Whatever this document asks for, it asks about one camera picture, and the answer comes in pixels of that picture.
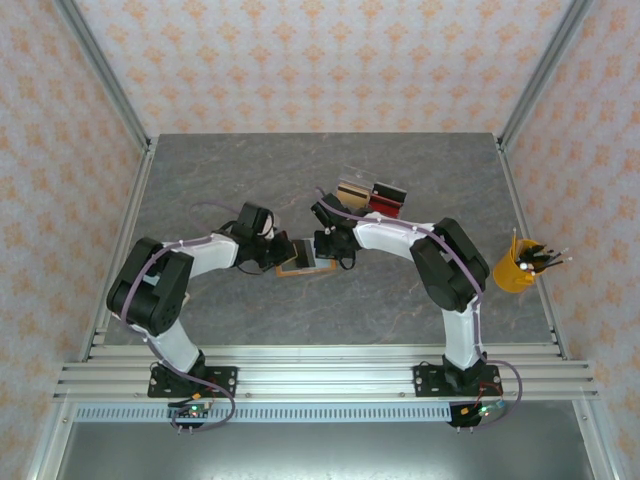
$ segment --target wire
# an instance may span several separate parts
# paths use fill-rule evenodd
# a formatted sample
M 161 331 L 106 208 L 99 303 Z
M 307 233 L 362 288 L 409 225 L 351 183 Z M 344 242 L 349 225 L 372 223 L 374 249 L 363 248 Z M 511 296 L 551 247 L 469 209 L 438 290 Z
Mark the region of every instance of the wire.
M 201 233 L 204 234 L 208 234 L 211 233 L 211 229 L 207 228 L 205 225 L 203 225 L 202 223 L 200 223 L 198 220 L 196 220 L 193 216 L 193 209 L 197 208 L 197 207 L 202 207 L 202 206 L 211 206 L 211 207 L 218 207 L 218 208 L 223 208 L 231 213 L 234 213 L 236 215 L 240 215 L 240 212 L 238 210 L 236 210 L 233 207 L 230 207 L 229 205 L 220 202 L 218 200 L 203 200 L 202 202 L 196 202 L 194 204 L 192 204 L 189 207 L 189 210 L 187 211 L 187 216 L 189 218 L 189 221 L 191 222 L 191 224 L 196 227 L 196 229 L 198 229 Z
M 494 388 L 498 393 L 500 393 L 500 398 L 503 399 L 502 391 L 499 385 L 496 385 L 495 383 L 480 382 L 478 386 L 480 387 L 480 394 L 478 395 L 478 398 L 476 398 L 476 403 L 473 404 L 473 408 L 476 408 L 480 403 L 480 399 L 484 396 L 484 391 L 486 390 L 487 386 Z
M 315 189 L 317 193 L 322 195 L 323 190 L 320 187 L 316 187 Z M 491 427 L 496 423 L 498 423 L 499 421 L 502 421 L 505 418 L 507 418 L 509 415 L 511 415 L 516 410 L 520 402 L 522 401 L 522 391 L 523 391 L 522 377 L 520 376 L 520 373 L 518 373 L 518 370 L 516 369 L 516 367 L 514 367 L 509 362 L 506 362 L 504 360 L 495 360 L 495 359 L 488 360 L 487 357 L 485 357 L 484 353 L 480 350 L 480 346 L 479 346 L 480 345 L 480 313 L 479 311 L 480 311 L 480 305 L 482 303 L 482 299 L 484 295 L 483 295 L 482 289 L 480 288 L 480 285 L 478 284 L 476 279 L 473 277 L 473 275 L 471 274 L 467 266 L 464 264 L 462 259 L 456 254 L 456 252 L 454 252 L 453 249 L 449 245 L 447 245 L 447 243 L 438 235 L 418 225 L 410 225 L 408 223 L 403 222 L 402 220 L 395 220 L 391 218 L 380 218 L 380 217 L 365 218 L 365 217 L 358 217 L 356 215 L 351 215 L 333 208 L 331 205 L 327 204 L 327 202 L 325 202 L 323 198 L 320 196 L 318 196 L 318 203 L 320 203 L 320 205 L 322 205 L 325 209 L 327 209 L 331 213 L 334 213 L 344 218 L 348 218 L 350 220 L 355 220 L 356 222 L 378 223 L 378 224 L 386 223 L 389 225 L 397 225 L 407 230 L 415 230 L 420 233 L 424 233 L 427 237 L 429 237 L 431 240 L 436 242 L 445 252 L 447 252 L 451 256 L 451 259 L 458 265 L 458 267 L 460 268 L 460 271 L 462 271 L 464 276 L 467 277 L 467 280 L 469 280 L 469 283 L 471 283 L 471 286 L 476 292 L 476 300 L 473 302 L 473 305 L 471 306 L 471 312 L 473 314 L 473 327 L 474 327 L 473 343 L 474 343 L 476 355 L 478 355 L 478 358 L 480 358 L 480 360 L 482 360 L 484 363 L 487 363 L 490 365 L 504 365 L 505 367 L 509 368 L 514 373 L 516 377 L 516 381 L 518 382 L 518 393 L 511 409 L 509 409 L 509 411 L 507 411 L 506 414 L 504 414 L 502 417 L 498 418 L 497 420 L 487 425 L 479 425 L 475 427 L 475 430 L 482 430 L 484 428 Z
M 175 408 L 176 410 L 173 412 L 173 415 L 171 415 L 171 426 L 175 429 L 178 430 L 178 432 L 180 431 L 180 428 L 182 427 L 182 425 L 178 425 L 178 416 L 188 412 L 188 411 L 192 411 L 193 410 L 193 404 L 191 404 L 191 402 L 194 401 L 199 401 L 199 400 L 206 400 L 204 405 L 206 405 L 207 403 L 209 403 L 209 406 L 205 409 L 203 409 L 203 411 L 210 411 L 211 410 L 211 406 L 215 403 L 216 397 L 215 395 L 212 394 L 211 397 L 202 397 L 200 394 L 194 394 L 192 397 L 187 398 L 185 400 L 182 400 L 180 402 L 174 402 L 174 403 L 170 403 L 168 406 L 169 408 Z M 202 422 L 201 424 L 199 424 L 198 427 L 193 428 L 193 425 L 189 425 L 186 424 L 189 428 L 189 430 L 191 432 L 193 432 L 193 430 L 196 429 L 200 429 L 202 428 L 202 425 L 204 424 L 204 422 Z
M 340 264 L 340 266 L 344 269 L 344 270 L 352 270 L 353 267 L 356 266 L 356 252 L 353 252 L 353 255 L 351 256 L 351 265 L 349 265 L 348 267 L 345 266 L 344 264 L 344 257 L 338 259 L 338 263 Z
M 225 223 L 218 229 L 218 232 L 226 232 L 230 227 L 233 227 L 236 223 L 238 223 L 236 220 L 229 220 L 227 223 Z
M 255 273 L 255 272 L 247 272 L 246 270 L 244 270 L 240 265 L 236 265 L 236 268 L 238 270 L 240 270 L 242 273 L 246 273 L 247 275 L 255 275 L 256 277 L 259 277 L 261 275 L 264 275 L 264 272 L 262 273 Z

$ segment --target pen holder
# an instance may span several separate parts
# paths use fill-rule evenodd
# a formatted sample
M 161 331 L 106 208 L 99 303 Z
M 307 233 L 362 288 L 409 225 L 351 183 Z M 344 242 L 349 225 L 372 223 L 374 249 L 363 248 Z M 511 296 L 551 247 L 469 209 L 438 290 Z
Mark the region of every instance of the pen holder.
M 531 273 L 520 269 L 516 263 L 518 255 L 529 247 L 539 245 L 538 242 L 523 238 L 516 242 L 515 249 L 511 247 L 504 257 L 498 262 L 493 269 L 493 279 L 502 290 L 509 293 L 521 293 L 533 285 L 536 277 L 542 272 L 532 275 Z

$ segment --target floral wall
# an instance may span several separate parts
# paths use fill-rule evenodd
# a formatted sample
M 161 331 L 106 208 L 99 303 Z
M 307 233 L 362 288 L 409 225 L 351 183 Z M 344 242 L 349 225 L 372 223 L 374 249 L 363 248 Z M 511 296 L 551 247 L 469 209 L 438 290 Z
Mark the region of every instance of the floral wall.
M 0 3 L 0 478 L 26 477 L 140 156 L 52 1 Z
M 628 478 L 640 478 L 639 27 L 636 0 L 595 0 L 509 151 L 536 239 L 571 248 L 547 278 Z
M 79 0 L 150 135 L 500 133 L 570 0 Z

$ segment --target purple cable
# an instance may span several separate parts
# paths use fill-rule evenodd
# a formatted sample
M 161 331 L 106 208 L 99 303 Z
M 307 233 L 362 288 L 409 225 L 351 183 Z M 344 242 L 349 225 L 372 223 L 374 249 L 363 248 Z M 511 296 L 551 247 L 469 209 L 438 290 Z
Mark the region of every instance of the purple cable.
M 236 210 L 233 207 L 230 207 L 229 205 L 227 205 L 226 203 L 220 202 L 218 200 L 203 200 L 202 202 L 196 202 L 193 205 L 191 205 L 189 207 L 189 211 L 187 212 L 187 216 L 189 217 L 189 221 L 191 222 L 191 224 L 196 227 L 198 230 L 200 230 L 201 233 L 204 234 L 208 234 L 211 233 L 211 228 L 207 228 L 206 226 L 204 226 L 202 223 L 200 223 L 198 220 L 196 220 L 193 217 L 193 209 L 197 208 L 197 207 L 203 207 L 203 206 L 211 206 L 211 207 L 219 207 L 219 208 L 223 208 L 231 213 L 234 213 L 236 216 L 240 215 L 240 212 L 238 210 Z
M 147 340 L 147 336 L 145 334 L 135 330 L 134 328 L 131 327 L 131 325 L 128 324 L 126 318 L 127 318 L 127 314 L 129 313 L 129 307 L 131 306 L 131 302 L 133 300 L 133 297 L 135 296 L 136 291 L 138 290 L 138 287 L 140 287 L 140 284 L 142 283 L 142 280 L 144 279 L 144 276 L 147 274 L 147 272 L 153 266 L 153 264 L 156 263 L 156 261 L 158 261 L 158 259 L 160 257 L 162 257 L 165 253 L 169 252 L 170 250 L 173 250 L 174 248 L 196 247 L 198 245 L 205 245 L 205 244 L 211 242 L 211 240 L 212 240 L 211 236 L 195 238 L 193 240 L 184 240 L 184 241 L 181 240 L 180 242 L 168 244 L 168 245 L 164 246 L 163 248 L 161 248 L 160 250 L 158 250 L 158 252 L 153 254 L 151 256 L 151 258 L 149 258 L 147 263 L 144 264 L 144 266 L 142 267 L 142 269 L 138 273 L 138 276 L 133 281 L 133 284 L 131 285 L 131 288 L 129 289 L 129 293 L 127 293 L 127 296 L 126 296 L 126 298 L 124 300 L 124 304 L 122 306 L 122 311 L 120 312 L 120 321 L 122 322 L 122 324 L 125 325 L 126 328 L 129 331 L 132 331 L 132 332 L 136 333 L 137 335 L 140 335 L 141 337 L 143 337 L 143 340 L 145 340 L 145 343 L 147 343 L 147 345 L 149 346 L 149 348 L 151 349 L 153 354 L 158 358 L 158 360 L 160 361 L 161 365 L 167 367 L 173 373 L 175 373 L 176 375 L 178 375 L 178 376 L 180 376 L 182 378 L 185 378 L 185 379 L 187 379 L 187 380 L 189 380 L 191 382 L 196 382 L 196 383 L 199 383 L 200 385 L 204 385 L 205 387 L 209 387 L 209 388 L 212 388 L 214 390 L 219 391 L 225 397 L 227 397 L 229 399 L 229 401 L 231 402 L 231 412 L 229 412 L 229 414 L 225 418 L 223 418 L 219 422 L 211 423 L 211 424 L 208 424 L 208 425 L 203 425 L 202 427 L 200 427 L 197 430 L 195 430 L 196 432 L 203 432 L 205 430 L 211 430 L 212 428 L 220 427 L 221 425 L 224 425 L 229 420 L 231 420 L 231 418 L 233 417 L 233 415 L 236 412 L 236 402 L 235 402 L 233 396 L 225 388 L 221 387 L 220 385 L 216 385 L 213 382 L 208 382 L 207 380 L 202 380 L 201 378 L 194 377 L 192 375 L 189 375 L 188 373 L 181 372 L 180 370 L 175 368 L 173 365 L 171 365 L 171 363 L 166 361 L 166 359 L 162 356 L 162 353 L 160 353 L 156 349 L 156 347 L 153 345 L 153 343 L 146 341 Z M 181 411 L 178 410 L 173 415 L 173 417 L 171 419 L 171 426 L 176 428 L 176 429 L 179 429 L 178 425 L 176 424 L 176 417 L 180 413 L 181 413 Z
M 316 192 L 318 192 L 320 194 L 324 193 L 323 190 L 320 187 L 316 187 Z M 484 354 L 482 353 L 482 351 L 480 350 L 480 347 L 479 347 L 479 344 L 480 344 L 480 315 L 478 314 L 478 308 L 480 307 L 480 304 L 482 303 L 482 299 L 483 299 L 484 295 L 483 295 L 482 289 L 480 288 L 480 285 L 478 284 L 476 279 L 473 277 L 473 275 L 471 274 L 469 269 L 466 267 L 466 265 L 464 264 L 462 259 L 460 259 L 460 257 L 453 251 L 453 249 L 449 245 L 447 245 L 447 243 L 444 240 L 442 240 L 438 235 L 436 235 L 435 233 L 433 233 L 430 230 L 427 230 L 426 228 L 422 228 L 422 227 L 418 227 L 418 226 L 414 226 L 414 225 L 409 225 L 409 224 L 403 222 L 402 220 L 395 220 L 395 219 L 392 219 L 392 218 L 381 218 L 381 219 L 377 219 L 376 218 L 376 219 L 372 219 L 372 218 L 364 218 L 364 217 L 358 217 L 356 215 L 351 215 L 351 214 L 348 214 L 348 213 L 345 213 L 345 212 L 341 212 L 340 210 L 337 210 L 337 209 L 331 207 L 330 205 L 328 205 L 322 199 L 322 197 L 318 197 L 318 202 L 320 203 L 320 205 L 322 205 L 324 208 L 326 208 L 331 213 L 334 213 L 336 215 L 340 215 L 341 217 L 348 218 L 350 220 L 355 220 L 357 222 L 363 222 L 363 223 L 386 223 L 386 224 L 389 224 L 389 225 L 397 225 L 397 226 L 400 226 L 402 228 L 406 228 L 407 230 L 414 230 L 415 229 L 416 231 L 418 231 L 420 233 L 424 233 L 430 239 L 434 240 L 438 245 L 440 245 L 444 249 L 445 252 L 447 252 L 451 256 L 451 259 L 458 265 L 458 267 L 460 267 L 460 270 L 462 271 L 462 273 L 464 273 L 465 277 L 467 277 L 467 280 L 469 280 L 469 283 L 471 283 L 471 286 L 476 291 L 476 300 L 475 300 L 475 302 L 473 302 L 473 305 L 472 305 L 472 313 L 473 313 L 473 342 L 474 342 L 476 354 L 478 355 L 478 357 L 480 357 L 480 359 L 484 363 L 493 364 L 493 365 L 504 365 L 505 367 L 508 367 L 514 373 L 514 375 L 516 377 L 516 381 L 518 382 L 518 396 L 515 399 L 513 407 L 511 407 L 511 409 L 509 411 L 507 411 L 507 413 L 504 414 L 502 417 L 496 419 L 495 421 L 493 421 L 493 422 L 491 422 L 491 423 L 489 423 L 487 425 L 479 425 L 478 427 L 475 427 L 475 429 L 476 430 L 483 430 L 483 429 L 488 428 L 488 427 L 490 427 L 492 425 L 495 425 L 499 421 L 504 420 L 509 415 L 511 415 L 511 413 L 513 413 L 513 411 L 516 409 L 516 407 L 520 404 L 520 401 L 522 400 L 522 390 L 523 390 L 522 377 L 520 376 L 520 373 L 518 372 L 518 370 L 516 370 L 516 367 L 514 367 L 509 362 L 505 362 L 504 360 L 490 360 L 489 361 L 487 359 L 487 357 L 485 357 Z

